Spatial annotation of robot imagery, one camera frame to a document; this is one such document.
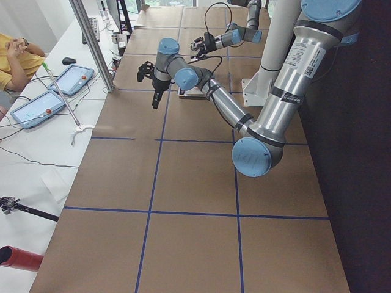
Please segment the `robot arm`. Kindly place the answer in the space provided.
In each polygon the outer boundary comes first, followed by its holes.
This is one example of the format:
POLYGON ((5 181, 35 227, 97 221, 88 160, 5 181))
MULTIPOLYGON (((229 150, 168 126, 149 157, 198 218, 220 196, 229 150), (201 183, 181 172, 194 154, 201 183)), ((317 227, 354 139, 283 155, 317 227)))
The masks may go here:
POLYGON ((246 27, 237 25, 230 17, 225 33, 213 36, 206 24, 206 14, 211 8, 210 6, 204 15, 206 32, 203 36, 195 39, 189 46, 191 51, 197 53, 192 58, 204 59, 208 53, 237 44, 241 45, 241 42, 260 42, 262 31, 258 28, 262 1, 227 1, 227 3, 248 8, 246 27))
POLYGON ((188 64, 176 40, 163 38, 149 69, 152 105, 171 82, 184 91, 198 88, 241 134, 232 149, 236 169, 265 175, 281 160, 285 131, 328 50, 357 40, 361 8, 360 1, 277 1, 259 70, 243 80, 243 103, 211 71, 188 64))

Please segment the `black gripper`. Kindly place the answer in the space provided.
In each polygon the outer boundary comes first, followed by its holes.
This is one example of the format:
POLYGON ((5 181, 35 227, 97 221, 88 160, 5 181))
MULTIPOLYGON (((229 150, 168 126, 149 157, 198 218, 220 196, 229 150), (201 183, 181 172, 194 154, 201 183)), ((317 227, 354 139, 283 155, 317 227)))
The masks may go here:
POLYGON ((161 80, 156 76, 153 77, 152 86, 155 89, 152 101, 152 107, 157 109, 161 101, 163 93, 169 88, 170 80, 161 80))
POLYGON ((209 32, 204 33, 203 37, 195 39, 195 51, 198 51, 198 53, 196 54, 196 58, 201 58, 215 50, 215 37, 209 32))

